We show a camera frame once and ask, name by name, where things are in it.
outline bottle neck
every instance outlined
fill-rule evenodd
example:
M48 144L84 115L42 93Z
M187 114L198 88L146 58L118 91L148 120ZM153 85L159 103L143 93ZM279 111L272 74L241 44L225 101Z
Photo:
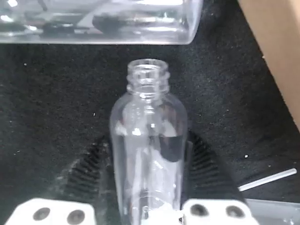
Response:
M127 91L142 99L155 98L169 91L170 73L164 61L135 60L128 65Z

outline white plastic rod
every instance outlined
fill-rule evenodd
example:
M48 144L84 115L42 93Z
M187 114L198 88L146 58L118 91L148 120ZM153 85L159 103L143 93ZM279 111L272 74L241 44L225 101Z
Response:
M279 172L279 173L276 173L274 175L271 175L271 176L253 181L253 182L245 184L245 185L242 185L242 186L239 187L239 190L240 191L246 191L248 189L255 188L257 186L267 184L267 183L270 183L272 181L279 180L281 178L294 175L296 173L297 173L297 170L295 168L290 169L290 170L286 170L286 171L283 171L283 172Z

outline brown cardboard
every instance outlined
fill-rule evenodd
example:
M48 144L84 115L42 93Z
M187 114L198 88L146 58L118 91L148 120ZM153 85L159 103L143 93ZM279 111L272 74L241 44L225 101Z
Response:
M239 0L300 130L300 0Z

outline clear plastic bottle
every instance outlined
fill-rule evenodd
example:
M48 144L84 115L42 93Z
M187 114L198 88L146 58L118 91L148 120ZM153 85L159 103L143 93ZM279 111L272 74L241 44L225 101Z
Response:
M187 113L169 93L169 75L163 61L132 61L127 93L112 109L110 132L124 225L170 223L180 209Z
M0 43L188 44L203 0L0 0Z

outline black carpet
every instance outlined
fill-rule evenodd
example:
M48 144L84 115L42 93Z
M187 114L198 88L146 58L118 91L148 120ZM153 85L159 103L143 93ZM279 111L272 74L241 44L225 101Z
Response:
M17 204L50 197L64 168L107 132L127 64L138 58L169 63L171 92L192 129L238 184L300 164L299 132L236 0L206 0L187 46L0 45L0 52L0 224ZM299 187L294 175L243 194L300 203Z

